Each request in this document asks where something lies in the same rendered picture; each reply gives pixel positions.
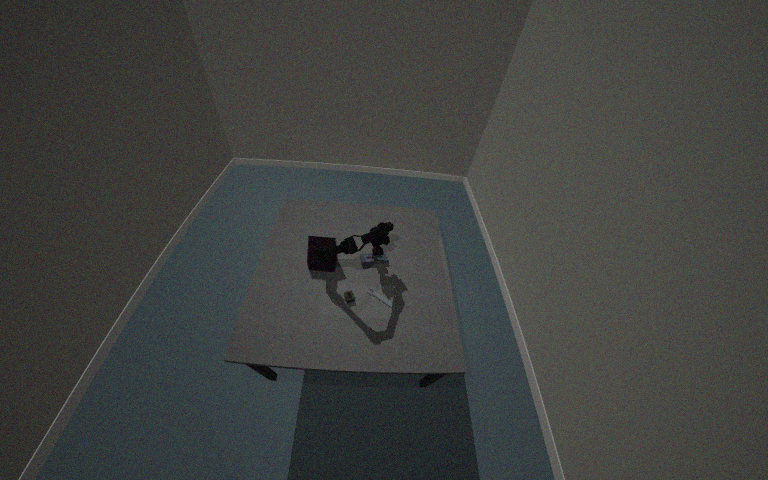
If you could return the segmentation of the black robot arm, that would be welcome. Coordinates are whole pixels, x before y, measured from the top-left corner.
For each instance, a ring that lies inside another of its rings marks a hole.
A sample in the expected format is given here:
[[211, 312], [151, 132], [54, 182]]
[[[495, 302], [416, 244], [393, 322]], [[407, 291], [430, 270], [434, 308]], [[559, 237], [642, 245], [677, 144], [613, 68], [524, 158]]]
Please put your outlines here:
[[362, 250], [364, 245], [370, 243], [370, 241], [372, 241], [375, 238], [382, 237], [382, 240], [380, 241], [379, 245], [382, 245], [382, 244], [388, 245], [389, 242], [390, 242], [390, 239], [389, 239], [389, 237], [387, 235], [389, 234], [388, 232], [393, 230], [393, 227], [394, 227], [394, 225], [391, 222], [387, 222], [385, 224], [383, 222], [381, 222], [376, 227], [370, 229], [370, 233], [368, 233], [368, 234], [366, 233], [366, 234], [361, 235], [361, 236], [353, 235], [353, 236], [361, 237], [361, 239], [363, 241], [363, 245], [361, 246], [360, 249], [357, 248], [357, 245], [356, 245], [356, 243], [354, 241], [353, 236], [350, 236], [350, 237], [344, 239], [344, 241], [342, 241], [340, 243], [340, 245], [338, 245], [338, 246], [335, 246], [335, 247], [332, 247], [332, 248], [330, 248], [330, 247], [325, 247], [325, 248], [324, 247], [319, 247], [319, 248], [317, 248], [314, 251], [314, 253], [315, 253], [316, 257], [317, 257], [317, 260], [318, 260], [319, 264], [321, 264], [321, 263], [329, 261], [329, 259], [331, 257], [333, 257], [333, 255], [336, 255], [336, 254], [339, 254], [339, 253], [342, 253], [342, 252], [344, 254], [356, 253], [356, 252]]

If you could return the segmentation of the grey flat bar with forked end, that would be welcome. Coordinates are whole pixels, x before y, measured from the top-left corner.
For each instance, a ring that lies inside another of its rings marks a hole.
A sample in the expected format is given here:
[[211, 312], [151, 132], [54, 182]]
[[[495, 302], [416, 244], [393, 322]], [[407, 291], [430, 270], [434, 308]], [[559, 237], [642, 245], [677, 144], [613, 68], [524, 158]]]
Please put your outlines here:
[[386, 303], [386, 304], [387, 304], [388, 306], [390, 306], [391, 308], [393, 307], [393, 305], [394, 305], [394, 303], [393, 303], [393, 302], [391, 302], [390, 300], [388, 300], [388, 299], [387, 299], [387, 298], [385, 298], [384, 296], [381, 296], [380, 294], [378, 294], [377, 292], [375, 292], [375, 290], [374, 290], [373, 288], [371, 288], [371, 287], [370, 287], [369, 289], [370, 289], [370, 290], [372, 290], [372, 291], [373, 291], [373, 293], [371, 293], [371, 292], [367, 291], [367, 293], [368, 293], [368, 294], [376, 296], [378, 299], [380, 299], [381, 301], [383, 301], [384, 303]]

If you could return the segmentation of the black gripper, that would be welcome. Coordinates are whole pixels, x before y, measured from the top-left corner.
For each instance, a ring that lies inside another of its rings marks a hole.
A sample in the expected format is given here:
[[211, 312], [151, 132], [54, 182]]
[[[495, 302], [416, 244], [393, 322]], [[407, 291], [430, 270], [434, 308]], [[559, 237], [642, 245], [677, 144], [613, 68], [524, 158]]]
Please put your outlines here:
[[375, 238], [371, 241], [373, 248], [374, 246], [376, 246], [374, 249], [372, 249], [374, 256], [383, 255], [384, 253], [383, 248], [381, 248], [379, 245], [381, 240], [382, 240], [382, 237]]

